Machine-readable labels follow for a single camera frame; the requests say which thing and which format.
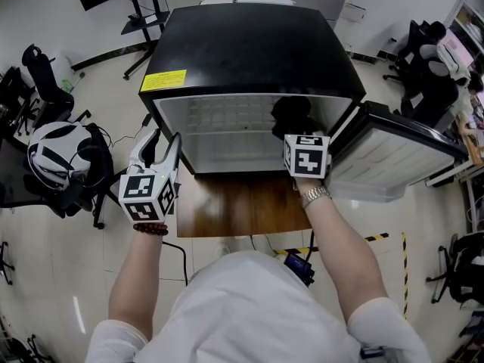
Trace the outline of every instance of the sleeve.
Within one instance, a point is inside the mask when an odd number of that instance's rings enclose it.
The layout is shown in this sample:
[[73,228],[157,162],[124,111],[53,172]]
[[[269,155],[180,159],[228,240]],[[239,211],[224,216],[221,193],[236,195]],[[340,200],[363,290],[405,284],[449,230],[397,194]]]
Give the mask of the sleeve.
[[466,123],[469,122],[469,118],[472,116],[474,109],[470,103],[469,92],[466,88],[459,89],[459,97],[452,105],[451,112],[454,116],[462,116]]
[[85,363],[129,363],[147,344],[132,325],[116,320],[102,321],[94,329]]
[[386,297],[357,308],[348,320],[348,332],[362,344],[391,350],[397,361],[431,362],[424,342],[402,317],[399,307]]

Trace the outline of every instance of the black fridge top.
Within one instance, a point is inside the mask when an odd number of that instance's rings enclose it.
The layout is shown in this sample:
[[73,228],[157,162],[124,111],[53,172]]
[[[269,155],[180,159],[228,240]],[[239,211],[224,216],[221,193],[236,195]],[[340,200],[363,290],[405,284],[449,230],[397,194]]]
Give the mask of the black fridge top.
[[233,3],[175,9],[146,76],[179,70],[186,70],[185,78],[169,73],[159,84],[143,85],[140,94],[365,96],[333,30],[319,11],[308,8]]

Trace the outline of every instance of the mini fridge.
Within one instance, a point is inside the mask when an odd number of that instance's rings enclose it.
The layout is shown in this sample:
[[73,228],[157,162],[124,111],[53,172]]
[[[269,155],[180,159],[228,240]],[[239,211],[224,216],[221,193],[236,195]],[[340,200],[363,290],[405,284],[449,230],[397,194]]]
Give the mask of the mini fridge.
[[182,84],[141,89],[140,97],[168,139],[181,134],[182,160],[194,174],[284,171],[271,115],[284,96],[307,97],[311,118],[331,137],[332,183],[341,197],[393,200],[463,155],[432,129],[361,104],[363,85],[319,11],[266,4],[175,9],[145,79],[179,71]]

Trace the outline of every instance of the white shirt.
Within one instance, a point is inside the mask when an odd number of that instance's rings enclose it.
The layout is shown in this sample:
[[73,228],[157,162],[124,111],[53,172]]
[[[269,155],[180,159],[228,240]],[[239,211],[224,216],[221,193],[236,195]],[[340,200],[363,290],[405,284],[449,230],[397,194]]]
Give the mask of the white shirt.
[[450,111],[454,117],[458,115],[462,115],[465,122],[469,122],[469,118],[472,116],[474,112],[474,108],[470,102],[470,94],[467,88],[457,85],[457,89],[459,91],[459,96],[456,102],[450,108]]
[[149,343],[128,324],[101,322],[86,362],[357,362],[362,343],[385,347],[393,361],[430,362],[390,299],[360,306],[346,327],[288,267],[262,253],[239,252],[192,279]]

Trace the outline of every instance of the wristwatch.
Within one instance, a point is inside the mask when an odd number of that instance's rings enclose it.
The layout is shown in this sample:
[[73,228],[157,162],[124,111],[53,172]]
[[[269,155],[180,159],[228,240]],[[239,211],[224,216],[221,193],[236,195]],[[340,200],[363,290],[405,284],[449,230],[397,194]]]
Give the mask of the wristwatch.
[[320,197],[329,197],[330,192],[327,190],[325,186],[320,186],[309,190],[305,194],[301,195],[301,204],[303,208],[306,208],[312,201],[319,199]]

